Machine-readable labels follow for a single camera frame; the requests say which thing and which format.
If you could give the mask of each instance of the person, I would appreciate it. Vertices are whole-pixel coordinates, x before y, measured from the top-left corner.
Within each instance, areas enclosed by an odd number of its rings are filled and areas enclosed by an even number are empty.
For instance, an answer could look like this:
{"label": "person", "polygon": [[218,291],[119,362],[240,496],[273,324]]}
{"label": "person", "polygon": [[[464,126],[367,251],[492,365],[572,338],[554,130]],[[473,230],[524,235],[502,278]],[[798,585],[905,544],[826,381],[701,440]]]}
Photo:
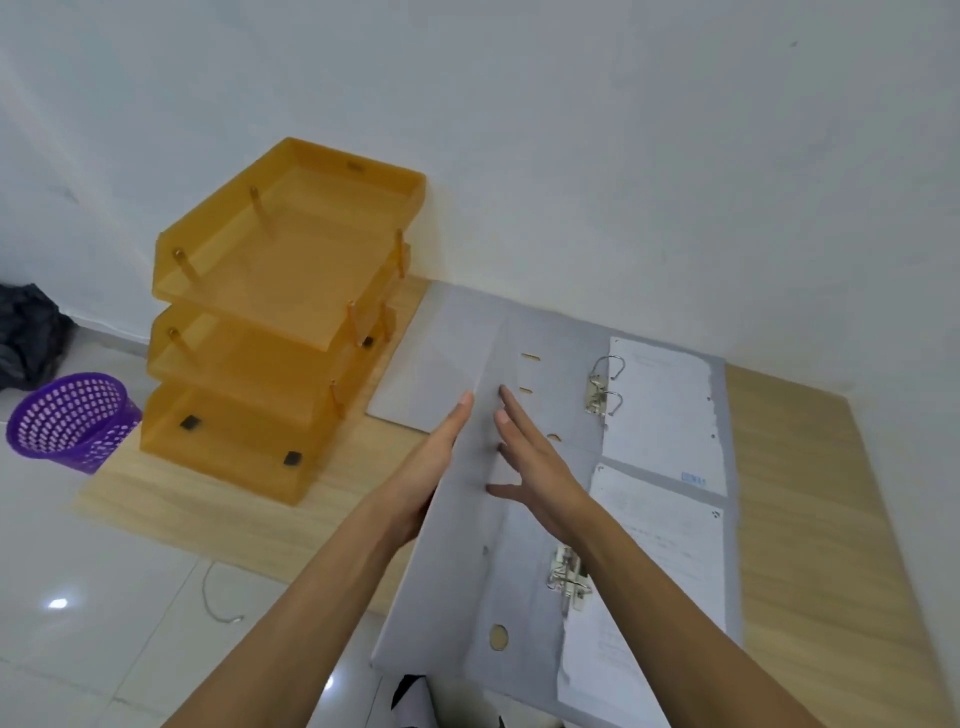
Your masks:
{"label": "person", "polygon": [[[526,505],[580,555],[672,728],[823,728],[590,498],[506,387],[500,397],[500,452],[522,482],[489,493]],[[166,728],[306,725],[391,558],[420,531],[472,406],[464,393],[364,497]]]}

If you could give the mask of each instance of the purple basket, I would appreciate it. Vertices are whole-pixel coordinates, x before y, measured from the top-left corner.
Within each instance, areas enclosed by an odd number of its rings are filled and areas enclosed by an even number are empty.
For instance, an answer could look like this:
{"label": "purple basket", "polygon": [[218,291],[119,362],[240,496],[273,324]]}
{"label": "purple basket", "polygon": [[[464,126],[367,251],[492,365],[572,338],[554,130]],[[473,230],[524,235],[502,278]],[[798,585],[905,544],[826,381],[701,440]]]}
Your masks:
{"label": "purple basket", "polygon": [[83,372],[55,379],[13,411],[7,442],[24,457],[96,473],[142,415],[112,376]]}

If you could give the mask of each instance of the finger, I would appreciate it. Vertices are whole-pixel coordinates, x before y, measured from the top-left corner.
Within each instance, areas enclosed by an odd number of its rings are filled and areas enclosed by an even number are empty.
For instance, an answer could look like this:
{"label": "finger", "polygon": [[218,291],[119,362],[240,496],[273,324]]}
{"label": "finger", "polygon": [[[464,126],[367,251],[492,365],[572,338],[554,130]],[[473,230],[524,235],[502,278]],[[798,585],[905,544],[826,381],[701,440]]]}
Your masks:
{"label": "finger", "polygon": [[516,459],[516,455],[511,452],[510,448],[507,447],[506,443],[500,443],[496,446],[496,450],[503,455],[503,459],[507,461],[507,465],[518,473],[520,472],[520,462]]}
{"label": "finger", "polygon": [[487,493],[493,497],[502,497],[506,500],[515,500],[517,503],[526,503],[523,489],[518,485],[497,485],[490,483],[487,486]]}
{"label": "finger", "polygon": [[550,446],[550,443],[547,442],[547,439],[543,437],[537,426],[534,425],[534,421],[530,419],[530,416],[526,413],[523,407],[520,406],[520,403],[514,397],[514,393],[511,392],[506,385],[500,385],[500,398],[503,400],[504,409],[506,409],[507,414],[510,415],[510,419],[516,423],[517,429],[523,433],[523,436],[530,441],[530,444],[536,448],[542,448],[543,446]]}
{"label": "finger", "polygon": [[500,437],[503,438],[503,442],[506,443],[507,448],[514,456],[514,462],[510,466],[523,475],[524,465],[532,462],[537,451],[530,444],[530,441],[523,436],[523,433],[517,429],[510,416],[502,409],[498,409],[493,414],[493,422],[496,424],[496,429],[500,433]]}
{"label": "finger", "polygon": [[453,441],[457,439],[457,435],[460,434],[460,430],[464,428],[464,425],[467,423],[467,420],[470,419],[470,412],[473,410],[473,393],[470,390],[464,392],[460,397],[460,401],[457,402],[450,414],[446,416],[443,422],[437,425],[437,428],[433,431],[432,436],[448,442],[451,446]]}

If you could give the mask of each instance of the person's left hand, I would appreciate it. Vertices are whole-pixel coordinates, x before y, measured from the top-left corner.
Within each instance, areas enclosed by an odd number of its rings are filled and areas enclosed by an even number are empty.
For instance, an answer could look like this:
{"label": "person's left hand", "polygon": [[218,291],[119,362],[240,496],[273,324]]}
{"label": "person's left hand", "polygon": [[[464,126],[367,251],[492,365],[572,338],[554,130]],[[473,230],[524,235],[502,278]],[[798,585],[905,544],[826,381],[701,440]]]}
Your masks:
{"label": "person's left hand", "polygon": [[473,393],[464,392],[457,406],[426,440],[410,451],[400,467],[375,491],[391,509],[402,544],[417,538],[433,492],[447,467],[453,443],[473,409]]}

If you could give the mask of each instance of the wooden table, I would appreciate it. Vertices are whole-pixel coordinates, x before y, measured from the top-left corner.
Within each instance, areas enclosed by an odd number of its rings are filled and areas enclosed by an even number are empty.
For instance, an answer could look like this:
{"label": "wooden table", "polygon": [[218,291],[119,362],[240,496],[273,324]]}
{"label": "wooden table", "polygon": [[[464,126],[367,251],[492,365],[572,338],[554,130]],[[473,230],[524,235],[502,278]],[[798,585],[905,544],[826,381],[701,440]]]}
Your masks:
{"label": "wooden table", "polygon": [[[407,279],[397,292],[398,331],[426,286]],[[296,508],[141,453],[137,430],[87,481],[74,509],[289,582],[423,438],[364,414],[392,353],[378,363],[317,485]],[[728,366],[727,377],[747,650],[829,726],[952,726],[847,402],[738,367]],[[371,609],[389,610],[409,556],[409,546],[397,554]]]}

